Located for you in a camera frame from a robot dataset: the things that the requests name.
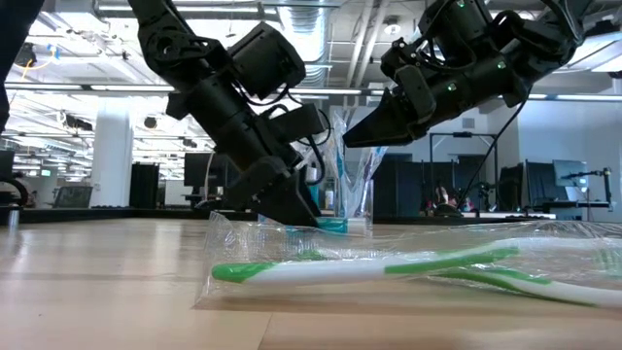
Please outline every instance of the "computer monitor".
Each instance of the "computer monitor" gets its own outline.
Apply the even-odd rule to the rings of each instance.
[[[16,153],[13,151],[0,151],[0,176],[13,178],[13,160]]]
[[[184,186],[204,187],[205,171],[210,153],[186,153],[184,157]],[[210,164],[209,187],[226,188],[237,178],[238,171],[228,156],[215,154]]]
[[[553,168],[555,169],[555,185],[561,187],[587,188],[587,175],[576,176],[577,174],[585,174],[587,170],[587,162],[577,160],[553,160]]]

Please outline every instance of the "wooden table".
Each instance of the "wooden table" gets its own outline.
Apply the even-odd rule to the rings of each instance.
[[[622,348],[619,312],[432,282],[358,287],[408,298],[405,309],[196,309],[204,233],[201,221],[135,219],[2,231],[2,349]]]

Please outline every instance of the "person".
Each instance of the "person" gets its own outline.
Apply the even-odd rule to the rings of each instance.
[[[457,193],[455,191],[448,192],[447,189],[438,185],[436,188],[436,203],[437,204],[447,204],[451,205],[454,208],[458,206]]]
[[[19,183],[21,183],[26,188],[26,191],[28,192],[28,200],[26,201],[26,208],[34,208],[36,206],[36,202],[35,202],[36,192],[32,190],[32,186],[26,180],[26,175],[22,173],[21,171],[18,171],[13,174],[13,178]],[[15,189],[14,195],[19,197],[19,191],[17,189]]]

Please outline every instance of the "black cabinet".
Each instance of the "black cabinet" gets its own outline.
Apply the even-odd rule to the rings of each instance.
[[[132,164],[129,186],[129,206],[138,209],[156,209],[159,165]]]
[[[373,177],[375,218],[414,218],[421,206],[421,164],[383,161]]]

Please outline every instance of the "toothbrush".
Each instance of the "toothbrush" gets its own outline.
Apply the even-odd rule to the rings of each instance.
[[[507,238],[488,243],[491,248],[517,247],[522,252],[542,250],[598,251],[622,249],[622,239],[614,238]]]
[[[216,280],[260,286],[357,283],[424,274],[440,269],[493,263],[517,256],[516,247],[484,245],[451,253],[398,254],[381,259],[315,262],[225,263],[212,268]]]
[[[484,283],[547,300],[589,306],[622,307],[622,291],[575,286],[505,268],[461,267],[435,276]]]

